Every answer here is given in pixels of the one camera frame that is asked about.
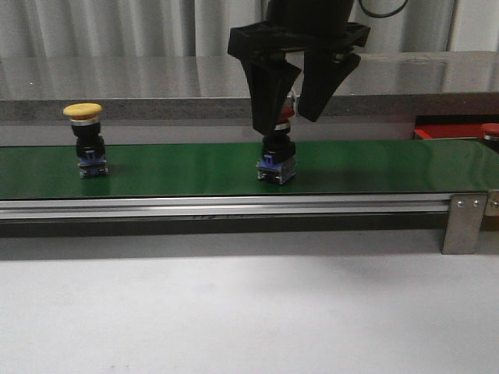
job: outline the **gray countertop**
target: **gray countertop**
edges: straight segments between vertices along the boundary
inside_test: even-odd
[[[323,115],[497,114],[498,63],[499,53],[485,51],[363,55]],[[102,103],[107,119],[250,117],[246,78],[229,56],[0,62],[0,120],[63,119],[77,101]]]

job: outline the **metal bracket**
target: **metal bracket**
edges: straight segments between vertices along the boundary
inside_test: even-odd
[[[442,254],[467,255],[475,252],[486,204],[486,193],[452,196]]]
[[[489,192],[489,201],[485,208],[485,215],[490,217],[499,217],[499,190]]]

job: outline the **yellow mushroom button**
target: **yellow mushroom button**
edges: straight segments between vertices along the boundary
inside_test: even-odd
[[[102,112],[102,106],[95,103],[80,103],[69,105],[64,108],[62,112],[64,115],[68,115],[74,120],[85,120],[96,118],[99,113]]]

